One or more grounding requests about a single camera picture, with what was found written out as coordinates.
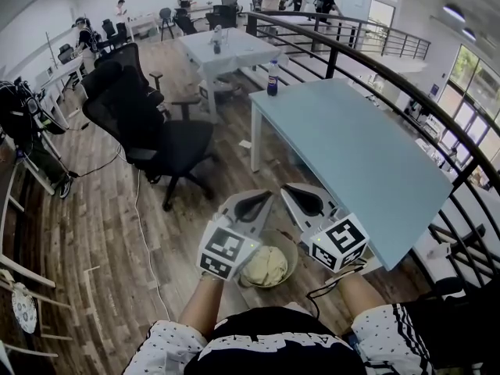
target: black cable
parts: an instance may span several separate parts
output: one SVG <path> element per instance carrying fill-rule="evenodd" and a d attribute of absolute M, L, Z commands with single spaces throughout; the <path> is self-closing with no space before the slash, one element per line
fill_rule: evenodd
<path fill-rule="evenodd" d="M 62 166 L 64 166 L 64 168 L 66 169 L 66 171 L 68 171 L 68 175 L 70 175 L 70 177 L 72 177 L 72 178 L 83 178 L 83 177 L 86 177 L 87 175 L 90 175 L 91 173 L 94 173 L 94 172 L 97 172 L 99 170 L 102 170 L 105 166 L 108 166 L 113 161 L 115 161 L 116 158 L 118 158 L 118 153 L 116 153 L 116 155 L 112 158 L 112 160 L 110 162 L 107 162 L 106 164 L 104 164 L 103 166 L 100 166 L 99 168 L 96 168 L 95 170 L 92 170 L 92 171 L 89 171 L 87 173 L 84 173 L 83 175 L 78 175 L 76 172 L 68 170 L 66 168 L 66 166 L 63 164 L 63 162 L 61 160 L 59 160 L 59 161 L 61 162 Z"/>
<path fill-rule="evenodd" d="M 344 277 L 346 277 L 348 275 L 352 275 L 354 273 L 357 273 L 357 272 L 359 272 L 360 270 L 362 270 L 363 268 L 366 267 L 366 260 L 364 260 L 364 259 L 358 259 L 357 261 L 359 262 L 359 265 L 357 267 L 355 267 L 353 270 L 348 271 L 346 273 L 343 273 L 342 275 L 340 275 L 339 278 L 337 278 L 336 280 L 334 280 L 331 284 L 328 284 L 328 285 L 320 287 L 319 289 L 310 291 L 307 295 L 305 295 L 305 297 L 308 300 L 310 300 L 310 302 L 312 303 L 312 305 L 314 305 L 314 308 L 316 309 L 315 318 L 317 320 L 320 318 L 320 307 L 316 304 L 316 302 L 314 301 L 314 299 L 315 298 L 319 298 L 319 297 L 323 297 L 324 295 L 328 295 L 328 293 L 330 293 L 331 291 L 333 291 L 335 289 L 335 287 L 338 285 L 338 282 L 340 282 L 340 280 L 342 278 L 344 278 Z M 324 290 L 327 290 L 327 291 L 325 291 L 324 293 L 322 293 L 320 295 L 313 296 L 318 291 L 324 291 Z"/>

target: wooden floor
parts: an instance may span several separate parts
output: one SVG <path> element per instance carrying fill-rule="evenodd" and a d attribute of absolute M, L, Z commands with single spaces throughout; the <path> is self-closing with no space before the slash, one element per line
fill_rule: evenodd
<path fill-rule="evenodd" d="M 164 73 L 161 89 L 167 102 L 196 91 L 197 69 L 180 53 L 177 41 L 145 42 L 140 45 L 140 52 L 145 74 L 153 70 Z M 284 143 L 266 124 L 262 131 L 262 169 L 252 173 L 249 150 L 238 143 L 250 140 L 247 93 L 255 89 L 243 77 L 237 80 L 244 92 L 220 107 L 220 121 L 213 138 L 221 160 L 217 164 L 204 162 L 196 170 L 216 191 L 212 201 L 207 201 L 193 184 L 181 181 L 175 190 L 172 211 L 163 212 L 168 178 L 149 185 L 143 173 L 139 176 L 137 208 L 152 252 L 152 267 L 172 320 L 178 318 L 196 287 L 198 243 L 207 220 L 226 198 L 255 188 L 277 193 L 285 182 L 317 184 L 309 171 L 288 163 Z M 69 93 L 62 108 L 69 113 L 74 110 L 73 104 L 74 98 Z M 195 111 L 193 118 L 208 118 L 203 110 Z M 173 115 L 180 118 L 175 109 Z M 70 126 L 77 129 L 86 122 L 80 114 L 70 121 Z M 78 173 L 97 168 L 116 154 L 117 142 L 94 124 L 86 130 L 68 131 L 53 140 L 66 166 Z M 35 348 L 60 354 L 59 358 L 51 359 L 56 373 L 121 373 L 148 328 L 156 320 L 167 319 L 149 270 L 148 253 L 134 209 L 137 191 L 138 171 L 121 159 L 97 173 L 76 179 L 64 201 L 44 193 L 30 177 L 24 182 L 27 216 L 21 259 L 57 283 L 55 292 L 37 287 L 39 291 L 74 307 L 73 315 L 67 315 L 45 306 L 51 330 L 68 332 L 74 341 L 42 341 L 37 337 L 30 340 Z M 298 240 L 298 232 L 279 198 L 266 228 L 285 230 Z M 329 275 L 317 262 L 300 253 L 297 270 L 279 287 L 263 291 L 227 283 L 220 318 L 253 307 L 291 301 L 310 309 L 306 292 L 321 286 Z M 411 301 L 428 289 L 410 258 L 390 273 L 378 270 L 368 279 L 388 302 Z M 331 330 L 342 334 L 348 329 L 352 319 L 337 291 L 317 302 L 320 319 Z"/>

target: cable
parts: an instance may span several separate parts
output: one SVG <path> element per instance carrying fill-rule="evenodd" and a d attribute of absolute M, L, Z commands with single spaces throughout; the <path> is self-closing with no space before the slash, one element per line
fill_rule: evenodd
<path fill-rule="evenodd" d="M 96 171 L 102 170 L 105 166 L 108 166 L 113 161 L 115 161 L 117 157 L 118 157 L 118 153 L 116 153 L 116 155 L 112 158 L 112 160 L 110 162 L 107 162 L 106 164 L 104 164 L 103 166 L 100 166 L 99 168 L 96 168 L 95 170 L 92 170 L 92 171 L 89 171 L 87 173 L 84 173 L 83 175 L 78 175 L 76 172 L 68 170 L 66 168 L 66 166 L 63 164 L 63 161 L 61 161 L 61 159 L 59 159 L 59 162 L 62 164 L 62 166 L 65 168 L 65 170 L 68 171 L 68 175 L 70 175 L 70 177 L 72 177 L 72 178 L 82 178 L 82 177 L 86 177 L 87 175 L 90 175 L 91 173 L 94 173 Z"/>
<path fill-rule="evenodd" d="M 137 213 L 137 217 L 139 219 L 139 227 L 141 228 L 142 240 L 144 241 L 144 246 L 146 246 L 146 250 L 148 251 L 149 270 L 151 271 L 151 274 L 152 274 L 153 278 L 155 279 L 155 282 L 156 282 L 156 291 L 158 292 L 159 300 L 162 302 L 163 308 L 165 309 L 165 312 L 166 312 L 166 317 L 170 321 L 169 310 L 166 307 L 165 302 L 163 301 L 161 294 L 159 293 L 158 279 L 156 278 L 155 271 L 153 271 L 153 267 L 152 267 L 152 264 L 151 264 L 151 252 L 149 251 L 148 243 L 146 242 L 146 236 L 144 236 L 144 231 L 142 230 L 141 215 L 139 214 L 139 210 L 138 210 L 138 200 L 139 200 L 139 191 L 140 190 L 141 190 L 141 171 L 139 170 L 139 173 L 137 174 L 137 196 L 135 198 L 134 208 L 135 208 L 135 212 Z"/>
<path fill-rule="evenodd" d="M 316 304 L 314 299 L 319 298 L 319 297 L 323 297 L 324 295 L 328 295 L 328 293 L 330 293 L 331 291 L 333 291 L 335 289 L 335 287 L 338 285 L 338 282 L 340 282 L 341 279 L 345 278 L 348 275 L 352 275 L 354 273 L 357 273 L 366 267 L 366 264 L 367 264 L 366 260 L 358 259 L 357 261 L 358 261 L 358 265 L 354 269 L 352 269 L 346 273 L 343 273 L 337 279 L 335 279 L 331 284 L 327 284 L 325 286 L 320 287 L 319 289 L 316 289 L 314 291 L 310 291 L 307 295 L 305 295 L 307 297 L 307 299 L 310 300 L 312 305 L 314 305 L 314 308 L 316 309 L 316 319 L 317 320 L 320 318 L 320 307 L 318 307 L 318 305 Z M 325 291 L 325 292 L 320 294 L 320 295 L 313 296 L 315 293 L 317 293 L 319 291 Z"/>

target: chair armrest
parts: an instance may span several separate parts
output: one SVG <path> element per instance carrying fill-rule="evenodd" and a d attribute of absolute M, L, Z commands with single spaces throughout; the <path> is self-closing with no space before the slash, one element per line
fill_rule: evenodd
<path fill-rule="evenodd" d="M 180 105 L 180 110 L 182 112 L 182 119 L 184 121 L 189 120 L 189 106 L 198 104 L 202 99 L 198 96 L 186 96 L 183 98 L 178 98 L 176 101 L 171 102 L 171 105 Z"/>
<path fill-rule="evenodd" d="M 157 150 L 148 150 L 146 148 L 131 148 L 127 152 L 127 161 L 150 161 L 158 153 Z"/>
<path fill-rule="evenodd" d="M 171 105 L 194 105 L 198 104 L 202 98 L 198 96 L 184 96 L 171 102 Z"/>

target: black office chair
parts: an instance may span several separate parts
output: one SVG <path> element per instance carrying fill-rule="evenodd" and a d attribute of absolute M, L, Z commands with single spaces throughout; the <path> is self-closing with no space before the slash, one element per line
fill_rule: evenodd
<path fill-rule="evenodd" d="M 180 30 L 182 30 L 184 35 L 198 33 L 195 25 L 191 22 L 188 16 L 176 16 L 173 18 L 173 21 L 180 28 Z"/>
<path fill-rule="evenodd" d="M 142 86 L 145 90 L 148 99 L 151 103 L 157 107 L 163 103 L 165 97 L 159 90 L 159 79 L 163 76 L 159 72 L 152 72 L 149 75 L 155 79 L 155 86 L 149 86 L 149 82 L 144 76 L 141 68 L 141 61 L 139 60 L 139 48 L 135 43 L 129 43 L 128 45 L 124 45 L 120 48 L 116 48 L 109 54 L 101 56 L 99 59 L 95 60 L 95 68 L 99 68 L 100 65 L 107 61 L 117 61 L 122 66 L 132 66 L 139 73 L 139 77 L 141 78 Z M 162 110 L 162 112 L 169 117 L 170 113 L 166 110 Z"/>
<path fill-rule="evenodd" d="M 169 24 L 169 22 L 172 21 L 172 10 L 171 9 L 161 9 L 159 11 L 159 17 L 162 19 L 162 41 L 163 41 L 163 29 L 165 28 L 165 24 L 169 28 L 170 36 L 172 36 L 172 39 L 174 39 L 175 37 L 173 37 L 172 28 L 170 27 L 170 24 Z"/>
<path fill-rule="evenodd" d="M 105 31 L 109 42 L 105 44 L 106 47 L 118 48 L 127 41 L 127 35 L 120 32 L 117 33 L 111 20 L 102 21 L 102 29 Z"/>
<path fill-rule="evenodd" d="M 65 44 L 59 48 L 59 55 L 57 56 L 58 60 L 64 65 L 72 61 L 74 58 L 71 54 L 74 52 L 74 48 L 70 45 Z M 75 87 L 78 85 L 80 80 L 78 79 L 78 75 L 76 72 L 70 74 L 70 81 L 68 83 L 71 84 L 71 89 L 75 90 Z"/>
<path fill-rule="evenodd" d="M 235 28 L 237 8 L 233 5 L 215 5 L 213 6 L 213 14 L 221 16 L 220 25 L 223 28 Z"/>
<path fill-rule="evenodd" d="M 140 74 L 132 66 L 104 62 L 84 81 L 88 100 L 84 115 L 111 134 L 123 147 L 127 162 L 144 170 L 152 184 L 172 177 L 163 201 L 170 199 L 180 178 L 197 184 L 208 199 L 213 191 L 191 171 L 207 158 L 213 125 L 205 121 L 164 121 L 145 94 Z"/>

